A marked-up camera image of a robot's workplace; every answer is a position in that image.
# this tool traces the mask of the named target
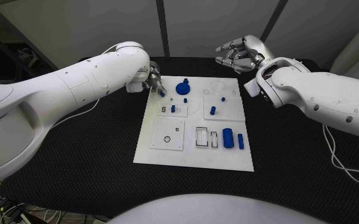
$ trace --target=circular hole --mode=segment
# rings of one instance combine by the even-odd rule
[[[347,118],[347,122],[351,123],[352,121],[354,121],[354,117],[350,116],[350,117]]]

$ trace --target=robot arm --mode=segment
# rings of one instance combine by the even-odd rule
[[[253,97],[262,94],[276,108],[296,105],[309,118],[359,135],[358,79],[312,73],[296,59],[275,58],[262,40],[252,35],[223,45],[217,52],[224,50],[230,50],[228,55],[217,57],[217,62],[241,73],[247,71],[243,60],[249,59],[250,70],[259,69],[256,78],[246,84]]]
[[[159,66],[135,42],[51,74],[0,85],[0,180],[31,160],[58,120],[125,86],[129,92],[166,92]]]

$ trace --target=black tabletop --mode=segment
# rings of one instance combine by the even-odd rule
[[[120,89],[54,128],[0,194],[51,209],[116,216],[171,195],[221,193],[273,202],[331,223],[358,223],[359,184],[331,163],[322,124],[296,106],[275,109],[263,97],[250,97],[244,83],[256,71],[239,75],[210,58],[153,60],[164,75],[239,78],[256,172],[133,163],[149,91]],[[332,133],[344,164],[359,167],[359,137]]]

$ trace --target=robot finger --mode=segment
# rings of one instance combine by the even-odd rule
[[[243,43],[243,38],[239,38],[237,40],[228,42],[227,44],[224,44],[221,47],[218,47],[215,49],[215,52],[221,52],[224,50],[230,50],[237,48],[239,50],[244,50],[244,43]]]

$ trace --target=white board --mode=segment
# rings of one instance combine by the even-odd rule
[[[190,79],[191,92],[187,95],[179,95],[175,88],[185,78]],[[162,76],[162,80],[168,94],[165,97],[158,93],[149,95],[133,162],[254,172],[237,79]],[[187,116],[179,115],[178,112],[172,113],[172,105],[177,106],[177,111],[185,109],[184,106],[187,106]],[[208,105],[217,107],[217,113],[215,118],[205,119],[205,112],[211,111]],[[162,112],[164,106],[166,106],[166,113]],[[179,124],[185,125],[185,130],[179,128],[177,131]],[[208,147],[200,148],[197,146],[197,127],[208,128]],[[226,128],[231,128],[234,133],[234,148],[231,149],[224,147],[223,130]],[[182,135],[181,131],[184,131],[182,147],[178,145],[182,142],[178,138],[178,135]],[[217,149],[211,147],[211,132],[217,132]],[[244,150],[240,150],[239,134],[244,135]],[[171,144],[172,141],[168,138],[171,135],[177,135],[172,138],[177,141],[177,146]]]

